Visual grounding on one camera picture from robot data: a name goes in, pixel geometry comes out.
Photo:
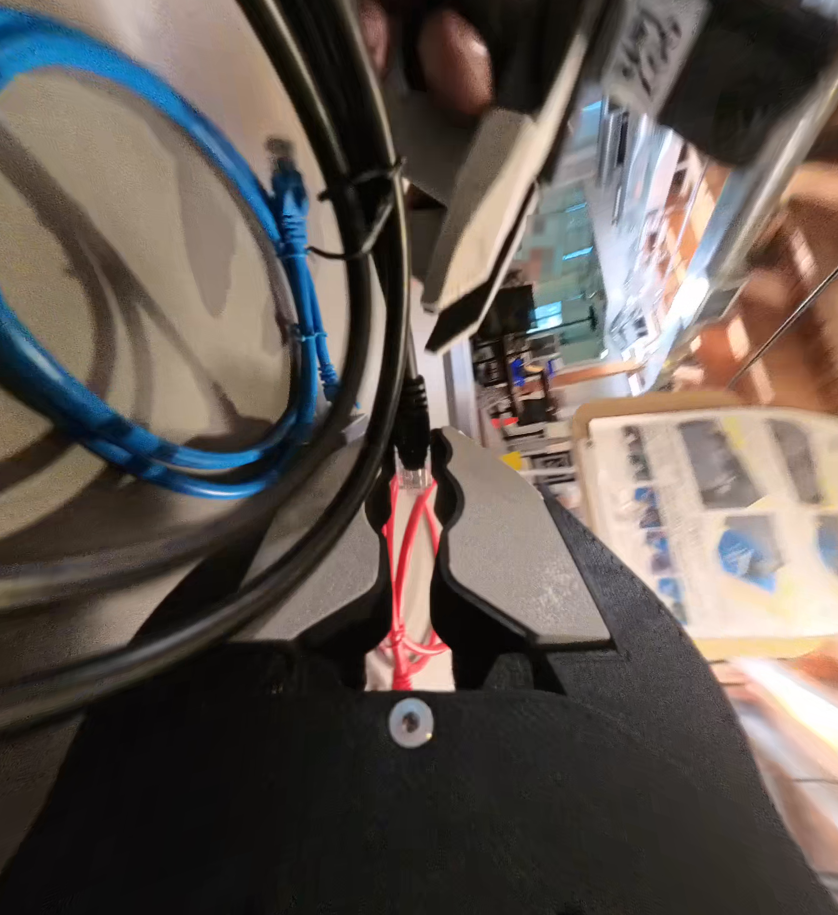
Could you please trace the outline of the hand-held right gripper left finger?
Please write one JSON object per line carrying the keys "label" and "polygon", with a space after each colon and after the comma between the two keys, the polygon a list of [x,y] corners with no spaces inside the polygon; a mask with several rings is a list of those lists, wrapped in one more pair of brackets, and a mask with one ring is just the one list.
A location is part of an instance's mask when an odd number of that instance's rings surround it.
{"label": "hand-held right gripper left finger", "polygon": [[251,586],[278,568],[298,547],[304,571],[268,610],[245,624],[235,643],[297,644],[314,650],[371,651],[390,629],[387,548],[361,504],[342,531],[317,553],[311,538],[324,533],[324,515],[360,458],[360,444],[347,444],[324,461],[303,496],[279,509],[242,580]]}

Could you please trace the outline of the instruction poster board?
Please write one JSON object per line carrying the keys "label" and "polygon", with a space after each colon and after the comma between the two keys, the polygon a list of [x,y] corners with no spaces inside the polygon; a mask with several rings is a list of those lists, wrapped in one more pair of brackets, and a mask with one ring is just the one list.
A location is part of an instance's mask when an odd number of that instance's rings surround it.
{"label": "instruction poster board", "polygon": [[585,520],[710,661],[838,639],[838,417],[723,393],[581,406]]}

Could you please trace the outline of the person's left hand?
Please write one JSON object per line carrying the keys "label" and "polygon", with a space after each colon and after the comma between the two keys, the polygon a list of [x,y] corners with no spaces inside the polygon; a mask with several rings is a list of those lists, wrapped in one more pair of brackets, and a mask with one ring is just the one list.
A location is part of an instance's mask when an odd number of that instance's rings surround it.
{"label": "person's left hand", "polygon": [[355,6],[368,58],[380,79],[399,54],[403,74],[446,114],[469,122],[492,107],[490,50],[452,3],[358,1]]}

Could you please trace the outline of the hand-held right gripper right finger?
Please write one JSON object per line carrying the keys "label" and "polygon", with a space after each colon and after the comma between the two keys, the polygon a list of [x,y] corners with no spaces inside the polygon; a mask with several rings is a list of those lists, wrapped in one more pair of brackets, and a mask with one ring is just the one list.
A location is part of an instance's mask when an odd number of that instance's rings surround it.
{"label": "hand-held right gripper right finger", "polygon": [[433,432],[441,522],[431,611],[455,656],[604,649],[612,639],[546,501],[493,451]]}

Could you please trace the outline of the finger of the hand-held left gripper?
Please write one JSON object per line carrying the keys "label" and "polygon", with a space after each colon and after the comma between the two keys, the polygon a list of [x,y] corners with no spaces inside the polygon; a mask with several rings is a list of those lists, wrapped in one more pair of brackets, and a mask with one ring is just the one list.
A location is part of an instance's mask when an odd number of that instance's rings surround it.
{"label": "finger of the hand-held left gripper", "polygon": [[465,296],[503,280],[545,155],[544,109],[492,109],[474,130],[430,109],[416,112],[419,177],[445,193],[445,215],[425,270],[422,304],[443,315]]}
{"label": "finger of the hand-held left gripper", "polygon": [[439,356],[473,336],[490,311],[502,285],[503,280],[491,277],[441,311],[425,342],[425,352]]}

